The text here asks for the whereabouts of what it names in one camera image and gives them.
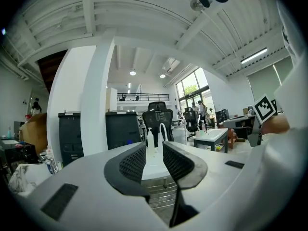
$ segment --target tree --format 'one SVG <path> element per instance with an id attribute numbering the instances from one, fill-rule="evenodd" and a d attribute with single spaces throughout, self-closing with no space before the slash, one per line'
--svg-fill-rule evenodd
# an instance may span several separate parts
<path id="1" fill-rule="evenodd" d="M 185 90 L 184 90 L 185 95 L 190 94 L 190 93 L 194 92 L 195 90 L 198 90 L 196 85 L 187 86 L 187 87 L 185 87 Z"/>

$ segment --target ceiling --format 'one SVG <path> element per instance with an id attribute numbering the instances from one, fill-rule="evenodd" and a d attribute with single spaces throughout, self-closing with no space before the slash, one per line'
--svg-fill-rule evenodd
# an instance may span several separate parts
<path id="1" fill-rule="evenodd" d="M 287 56 L 275 0 L 212 1 L 202 12 L 192 10 L 190 2 L 28 0 L 7 28 L 2 45 L 19 69 L 39 72 L 40 58 L 96 44 L 104 30 L 116 28 L 123 40 L 115 42 L 108 82 L 136 85 L 172 83 L 194 65 L 227 80 L 260 62 L 269 65 Z M 265 47 L 268 51 L 259 58 L 240 63 Z M 180 64 L 160 79 L 169 57 Z M 131 69 L 138 78 L 129 76 Z"/>

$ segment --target bottle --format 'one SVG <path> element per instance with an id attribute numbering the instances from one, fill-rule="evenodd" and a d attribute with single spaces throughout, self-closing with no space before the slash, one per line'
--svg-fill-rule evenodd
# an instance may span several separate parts
<path id="1" fill-rule="evenodd" d="M 12 137 L 12 134 L 11 134 L 11 126 L 9 126 L 9 130 L 8 130 L 8 139 L 10 139 Z"/>
<path id="2" fill-rule="evenodd" d="M 147 150 L 147 152 L 154 153 L 155 152 L 154 137 L 153 137 L 153 134 L 151 132 L 151 129 L 152 128 L 149 128 L 148 137 L 147 137 L 147 140 L 148 140 L 148 150 Z"/>

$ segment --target staircase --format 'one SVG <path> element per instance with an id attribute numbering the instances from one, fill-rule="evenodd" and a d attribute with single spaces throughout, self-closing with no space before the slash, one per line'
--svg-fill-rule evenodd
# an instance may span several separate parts
<path id="1" fill-rule="evenodd" d="M 58 67 L 66 52 L 67 50 L 60 51 L 38 60 L 39 70 L 49 93 Z"/>

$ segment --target black cabinet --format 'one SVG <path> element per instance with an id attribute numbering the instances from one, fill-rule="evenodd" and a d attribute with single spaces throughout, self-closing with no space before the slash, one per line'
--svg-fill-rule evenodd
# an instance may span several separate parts
<path id="1" fill-rule="evenodd" d="M 83 157 L 80 113 L 59 113 L 59 141 L 63 166 Z"/>

